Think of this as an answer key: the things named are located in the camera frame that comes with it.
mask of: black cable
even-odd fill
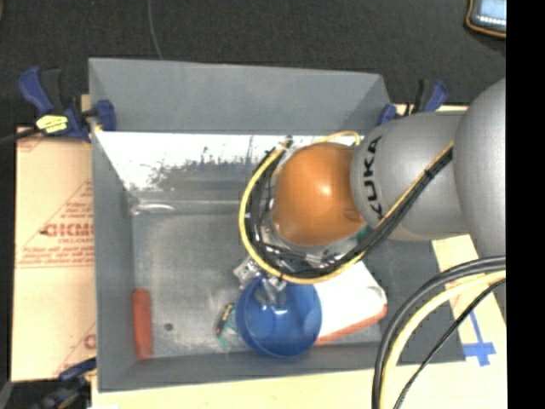
[[[380,407],[382,374],[384,372],[384,366],[386,364],[391,343],[398,332],[399,327],[404,323],[406,316],[410,315],[412,309],[431,291],[436,290],[437,288],[443,288],[444,285],[449,282],[470,275],[501,271],[505,269],[505,267],[505,256],[486,257],[457,265],[432,277],[405,301],[390,320],[377,350],[371,392],[371,407],[373,409],[378,409]]]
[[[15,141],[18,141],[22,138],[26,138],[27,136],[35,135],[36,133],[40,133],[40,129],[27,129],[22,130],[21,132],[12,133],[10,135],[2,136],[0,138],[0,146],[3,146],[4,144],[13,143]]]
[[[399,409],[401,407],[407,393],[409,392],[410,387],[416,381],[416,378],[418,377],[418,375],[429,364],[429,362],[435,356],[435,354],[441,350],[441,348],[445,345],[449,337],[460,326],[460,324],[467,318],[467,316],[471,314],[471,312],[479,305],[479,303],[481,303],[485,299],[485,297],[487,297],[498,286],[503,285],[504,283],[505,283],[505,279],[502,279],[490,285],[488,288],[483,290],[478,296],[476,296],[474,300],[464,309],[464,311],[460,314],[460,316],[456,319],[456,321],[447,329],[447,331],[443,334],[443,336],[433,346],[432,350],[426,355],[426,357],[424,358],[424,360],[422,361],[422,363],[420,364],[416,372],[410,377],[409,381],[405,384],[405,386],[401,390],[401,393],[399,394],[398,399],[395,402],[395,405],[393,406],[393,409]]]
[[[425,174],[420,177],[418,182],[412,187],[410,192],[404,197],[403,201],[401,201],[396,209],[388,216],[388,218],[385,218],[382,220],[382,223],[373,230],[369,235],[365,235],[360,242],[348,253],[346,253],[343,257],[336,260],[334,263],[331,263],[329,266],[324,268],[304,268],[300,271],[291,272],[290,274],[300,276],[304,279],[313,279],[318,276],[323,276],[330,274],[334,271],[336,271],[339,267],[342,265],[345,265],[347,262],[354,259],[354,257],[360,255],[360,254],[368,254],[371,252],[375,247],[377,247],[384,239],[388,237],[388,235],[399,225],[403,217],[406,215],[406,213],[409,211],[409,209],[412,207],[412,205],[416,202],[426,185],[452,160],[452,148],[445,151],[443,155],[437,159],[433,165],[431,165],[427,170],[425,170]],[[259,226],[259,201],[261,201],[261,196],[263,189],[265,187],[265,183],[267,180],[270,180],[270,176],[273,174],[274,170],[276,169],[278,163],[280,162],[280,158],[275,159],[275,162],[272,162],[266,169],[263,171],[263,174],[261,175],[260,179],[257,181],[257,183],[254,186],[254,189],[250,193],[250,198],[248,199],[248,205],[246,208],[246,212],[248,213],[248,206],[251,206],[250,209],[250,226],[252,227],[251,230],[254,234],[250,234],[248,232],[248,239],[250,242],[255,246],[255,248],[260,252],[260,256],[263,256],[267,263],[271,265],[272,267],[276,268],[280,273],[284,273],[285,269],[280,267],[275,261],[277,258],[275,256],[271,256],[269,253],[267,253],[267,250],[265,250],[262,242],[262,237],[258,235],[260,231]]]

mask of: yellow cable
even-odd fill
[[[327,135],[327,136],[324,136],[322,138],[319,138],[316,141],[314,141],[313,144],[319,144],[320,142],[331,141],[331,140],[334,140],[334,139],[338,138],[339,136],[353,136],[354,139],[356,140],[356,145],[357,146],[361,142],[361,138],[360,138],[358,132],[356,132],[354,130],[342,130],[340,132],[336,132],[336,133],[333,133],[331,135]]]
[[[407,321],[407,324],[403,327],[393,342],[390,353],[387,357],[387,362],[384,366],[384,372],[382,373],[381,395],[380,395],[380,408],[385,409],[390,407],[387,403],[388,390],[390,388],[391,374],[390,371],[397,365],[399,356],[403,352],[404,346],[407,344],[412,333],[422,323],[428,315],[430,315],[441,304],[462,294],[464,291],[471,290],[481,285],[489,285],[497,282],[500,279],[505,279],[506,271],[496,271],[491,274],[484,274],[479,276],[468,276],[462,279],[462,282],[458,285],[452,286],[445,291],[439,293],[437,296],[429,300],[424,306],[416,311],[416,313]]]

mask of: gray box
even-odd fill
[[[92,59],[89,78],[92,103],[108,99],[116,109],[118,131],[108,135],[110,142],[126,132],[366,134],[389,102],[382,77],[356,72]],[[238,241],[237,196],[249,171],[143,193],[123,180],[116,162],[94,137],[99,390],[372,368],[379,326],[358,343],[313,348],[293,360],[209,349],[215,313],[238,293],[232,269],[245,253]],[[390,310],[437,273],[427,243],[386,241],[366,264],[387,291]],[[156,349],[150,360],[134,353],[136,286],[152,296]],[[432,325],[446,327],[448,310],[436,315]],[[459,350],[445,352],[446,359],[460,357]]]

